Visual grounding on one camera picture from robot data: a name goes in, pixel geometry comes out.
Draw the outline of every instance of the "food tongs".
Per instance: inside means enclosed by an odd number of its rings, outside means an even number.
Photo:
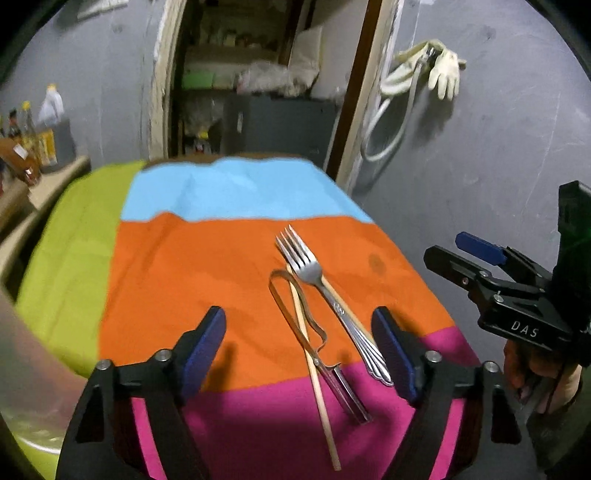
[[[286,308],[285,303],[281,299],[281,296],[275,288],[275,285],[273,285],[273,279],[278,277],[283,278],[285,281],[290,283],[295,288],[295,291],[302,306],[302,312],[305,320],[322,340],[322,344],[317,349],[314,349],[310,345],[310,342],[302,334],[302,331],[298,327],[298,324],[296,323],[293,316]],[[294,332],[298,342],[300,343],[302,348],[310,354],[314,362],[314,365],[316,366],[316,369],[318,370],[322,378],[324,378],[324,381],[326,381],[327,385],[330,387],[332,393],[335,395],[343,409],[360,424],[371,421],[371,416],[369,415],[367,409],[365,408],[363,403],[361,403],[361,400],[355,394],[355,392],[349,385],[349,382],[347,382],[347,379],[343,375],[343,372],[340,369],[340,364],[336,364],[332,367],[327,367],[324,364],[324,362],[320,359],[319,352],[326,345],[328,336],[326,335],[326,332],[322,329],[322,327],[320,327],[320,325],[318,325],[318,323],[316,323],[316,321],[314,320],[314,317],[310,312],[310,308],[308,307],[308,302],[306,301],[304,292],[302,291],[296,278],[286,270],[274,270],[269,278],[269,290],[271,291],[271,294],[273,295],[273,298],[275,299],[277,306],[281,310],[281,313],[287,320],[287,323],[289,324],[291,330]]]

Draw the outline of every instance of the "hand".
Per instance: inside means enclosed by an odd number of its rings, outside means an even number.
[[[524,365],[522,356],[519,354],[518,346],[515,342],[508,340],[505,344],[505,365],[503,370],[505,376],[515,389],[522,388],[525,385],[526,369],[529,368],[533,373],[541,377],[557,378],[562,367],[560,358],[546,355],[540,350],[529,349],[528,365]],[[561,380],[552,397],[552,403],[547,412],[552,413],[560,407],[569,403],[579,390],[582,367],[580,365],[567,365],[564,369]],[[542,399],[536,411],[544,413],[548,403],[548,396]]]

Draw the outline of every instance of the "silver fork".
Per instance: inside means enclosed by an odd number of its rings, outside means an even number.
[[[322,283],[322,267],[312,251],[289,225],[285,232],[276,237],[277,247],[291,265],[298,278],[318,288],[324,299],[328,302],[334,313],[349,334],[351,341],[358,350],[365,368],[374,379],[391,387],[392,379],[386,368],[384,357],[378,348],[355,325],[355,322],[345,312],[342,305],[333,297],[332,293]]]

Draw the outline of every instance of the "fork tines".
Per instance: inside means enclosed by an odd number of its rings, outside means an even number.
[[[288,225],[275,237],[277,247],[291,266],[297,272],[308,263],[315,262],[316,257],[291,225]]]

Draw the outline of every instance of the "white glove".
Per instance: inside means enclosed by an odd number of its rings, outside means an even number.
[[[443,100],[446,95],[448,100],[453,100],[460,91],[460,65],[466,66],[465,60],[458,60],[457,53],[444,48],[441,55],[435,60],[435,66],[429,74],[429,90],[437,85],[437,96]]]
[[[439,40],[428,40],[400,51],[394,56],[394,60],[400,65],[386,78],[381,85],[382,96],[396,96],[410,90],[413,81],[414,69],[417,66],[418,59],[427,52],[429,47],[435,47],[438,50],[445,50],[446,47]]]

